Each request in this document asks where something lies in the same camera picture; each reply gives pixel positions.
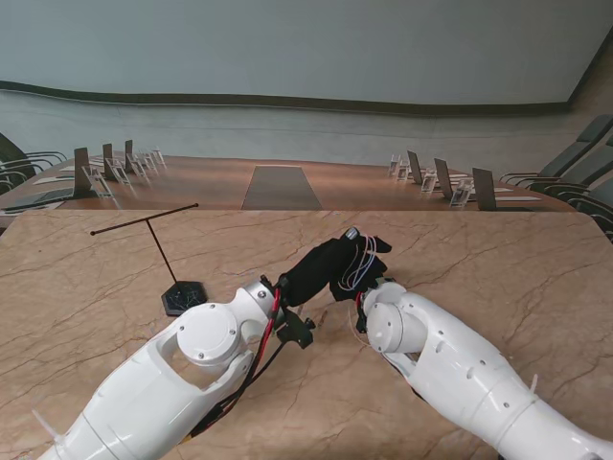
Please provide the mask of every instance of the conference table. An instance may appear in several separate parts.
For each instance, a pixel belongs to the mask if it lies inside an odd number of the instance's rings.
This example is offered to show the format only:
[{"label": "conference table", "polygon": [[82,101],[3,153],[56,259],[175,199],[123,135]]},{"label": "conference table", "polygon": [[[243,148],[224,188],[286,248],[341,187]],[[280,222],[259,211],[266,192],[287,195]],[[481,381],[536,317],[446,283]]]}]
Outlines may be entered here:
[{"label": "conference table", "polygon": [[[409,211],[448,210],[442,194],[423,198],[412,179],[398,181],[387,176],[387,168],[307,161],[247,160],[167,156],[167,167],[159,175],[148,172],[148,181],[130,174],[132,186],[107,181],[115,199],[83,198],[63,203],[60,209],[171,209],[198,203],[200,209],[227,210],[330,210]],[[70,181],[35,185],[40,178],[69,172],[68,160],[0,195],[0,207],[17,197],[56,188]],[[508,184],[505,196],[537,196],[539,201],[507,201],[505,206],[530,206],[535,211],[574,212],[566,203]],[[477,210],[474,202],[466,209]],[[12,220],[0,218],[0,226]]]},{"label": "conference table", "polygon": [[[248,176],[253,163],[237,164]],[[372,174],[344,170],[348,180]],[[52,441],[32,409],[65,432],[113,369],[171,322],[160,296],[172,279],[147,226],[90,235],[151,211],[63,208],[25,213],[0,238],[0,460],[37,458]],[[527,385],[538,375],[536,394],[573,423],[612,439],[613,247],[584,214],[223,209],[151,224],[177,277],[221,303],[350,226],[379,235],[393,247],[381,255],[389,276],[493,343]],[[227,417],[166,460],[496,459],[352,330],[352,301],[326,288],[296,312],[317,325],[313,344],[284,347]],[[203,377],[185,360],[173,369]]]}]

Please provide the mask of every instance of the black cable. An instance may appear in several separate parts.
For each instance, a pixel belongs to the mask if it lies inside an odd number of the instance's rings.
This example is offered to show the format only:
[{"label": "black cable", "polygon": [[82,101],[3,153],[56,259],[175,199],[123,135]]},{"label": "black cable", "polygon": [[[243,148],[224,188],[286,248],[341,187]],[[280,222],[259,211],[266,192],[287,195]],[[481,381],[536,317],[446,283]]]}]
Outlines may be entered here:
[{"label": "black cable", "polygon": [[277,350],[275,350],[275,353],[273,353],[270,358],[266,361],[266,363],[262,366],[262,368],[260,369],[260,371],[253,377],[253,379],[251,380],[251,382],[249,383],[250,385],[252,383],[254,383],[257,379],[260,378],[260,376],[264,373],[264,371],[266,369],[268,369],[268,366],[270,366],[270,364],[272,364],[272,361],[275,360],[275,357],[277,357],[277,355],[281,352],[281,350],[284,348],[285,344],[287,342],[282,342],[281,345],[279,345],[277,347]]},{"label": "black cable", "polygon": [[[271,316],[273,324],[275,323],[275,320],[277,319],[279,310],[275,311],[274,315]],[[249,370],[247,371],[247,375],[245,376],[244,380],[240,384],[240,387],[238,388],[238,390],[213,406],[213,408],[207,413],[207,415],[205,415],[202,418],[202,420],[200,420],[200,422],[198,422],[198,424],[190,432],[190,435],[192,436],[192,438],[194,438],[198,434],[201,434],[207,429],[209,429],[212,425],[214,425],[219,420],[221,420],[223,417],[225,417],[228,414],[228,412],[230,412],[230,410],[234,408],[234,406],[238,402],[238,399],[242,396],[242,394],[245,392],[247,387],[249,387],[251,383],[256,381],[256,379],[261,375],[261,373],[270,365],[272,360],[275,357],[277,357],[277,355],[279,354],[283,346],[284,346],[284,343],[282,343],[277,348],[277,350],[275,350],[275,353],[272,354],[270,359],[268,359],[268,361],[264,364],[264,366],[261,368],[258,374],[254,377],[256,370],[258,369],[258,366],[260,365],[261,358],[258,359],[258,357],[261,357],[261,353],[264,347],[264,341],[263,340],[260,341],[260,345],[258,346],[258,350],[256,351],[256,357],[251,362],[251,366],[249,367]]]}]

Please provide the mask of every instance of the black glove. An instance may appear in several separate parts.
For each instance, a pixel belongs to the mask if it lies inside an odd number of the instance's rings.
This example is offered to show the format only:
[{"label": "black glove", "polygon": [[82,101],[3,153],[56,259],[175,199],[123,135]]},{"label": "black glove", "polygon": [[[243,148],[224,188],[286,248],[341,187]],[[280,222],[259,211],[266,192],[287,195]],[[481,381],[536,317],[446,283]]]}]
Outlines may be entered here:
[{"label": "black glove", "polygon": [[[351,232],[352,230],[348,231],[340,239],[333,238],[314,247],[296,266],[279,278],[277,287],[281,288],[285,305],[290,307],[302,305],[328,283],[337,301],[354,299],[357,292],[375,286],[375,280],[383,276],[383,272],[387,270],[387,266],[378,257],[375,257],[369,270],[353,290],[343,290],[338,285],[345,272],[351,273],[358,267],[366,248],[366,238],[357,235],[350,239],[347,235]],[[392,246],[379,237],[375,237],[375,241],[377,253],[387,253],[392,250]]]}]

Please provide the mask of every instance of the circular joint cover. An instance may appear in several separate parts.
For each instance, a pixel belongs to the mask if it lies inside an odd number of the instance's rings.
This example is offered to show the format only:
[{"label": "circular joint cover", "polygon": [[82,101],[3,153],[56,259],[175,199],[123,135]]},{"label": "circular joint cover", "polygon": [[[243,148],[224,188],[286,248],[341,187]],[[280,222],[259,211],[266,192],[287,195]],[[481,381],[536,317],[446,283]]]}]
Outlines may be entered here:
[{"label": "circular joint cover", "polygon": [[402,340],[402,318],[398,308],[389,304],[375,304],[366,321],[368,340],[381,353],[393,353]]},{"label": "circular joint cover", "polygon": [[205,304],[190,315],[177,333],[179,348],[198,366],[215,366],[237,348],[239,330],[232,312],[220,304]]}]

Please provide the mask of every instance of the red wire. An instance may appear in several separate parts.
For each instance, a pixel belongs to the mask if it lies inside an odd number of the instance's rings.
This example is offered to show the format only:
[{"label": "red wire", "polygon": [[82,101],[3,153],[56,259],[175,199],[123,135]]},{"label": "red wire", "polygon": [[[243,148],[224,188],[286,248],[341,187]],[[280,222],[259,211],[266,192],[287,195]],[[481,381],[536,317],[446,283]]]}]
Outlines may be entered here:
[{"label": "red wire", "polygon": [[261,357],[264,354],[264,349],[266,348],[266,343],[268,343],[268,338],[270,337],[270,335],[272,334],[272,328],[275,325],[275,316],[276,316],[276,312],[279,310],[279,304],[281,303],[281,290],[277,289],[275,290],[275,303],[272,306],[272,311],[271,311],[271,318],[268,320],[268,324],[266,325],[266,329],[264,330],[264,334],[261,338],[263,345],[261,347],[261,352],[260,354],[257,356],[257,360],[260,361]]},{"label": "red wire", "polygon": [[[277,290],[275,290],[275,303],[272,306],[271,318],[268,320],[268,324],[266,324],[266,329],[264,330],[264,334],[261,337],[261,341],[262,341],[261,350],[258,353],[258,355],[255,357],[256,362],[254,363],[254,365],[256,367],[258,367],[258,365],[260,365],[261,357],[263,356],[264,349],[266,348],[266,343],[268,343],[268,338],[270,337],[270,335],[272,333],[272,328],[275,325],[275,317],[276,317],[275,313],[279,310],[280,303],[281,303],[281,291],[279,289],[277,289]],[[224,409],[223,413],[219,416],[219,418],[216,419],[212,424],[207,426],[207,429],[209,429],[212,425],[214,425],[216,422],[218,422],[223,417],[225,417],[228,414],[228,412],[230,412],[237,403],[238,403],[238,398],[233,400],[230,403],[230,405],[228,405],[228,407],[226,407]]]}]

